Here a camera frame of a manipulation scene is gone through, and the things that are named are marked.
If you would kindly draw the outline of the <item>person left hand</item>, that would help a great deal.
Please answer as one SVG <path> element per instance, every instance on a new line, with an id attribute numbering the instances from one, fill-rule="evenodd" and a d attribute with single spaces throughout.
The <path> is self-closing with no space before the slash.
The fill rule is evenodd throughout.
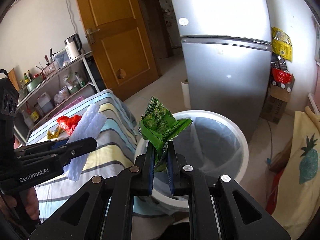
<path id="1" fill-rule="evenodd" d="M 17 201 L 14 197 L 9 195 L 1 196 L 1 211 L 5 217 L 10 217 L 10 210 L 17 206 Z M 36 190 L 34 187 L 27 191 L 26 202 L 24 204 L 25 211 L 32 220 L 38 220 L 39 211 L 39 200 L 37 198 Z"/>

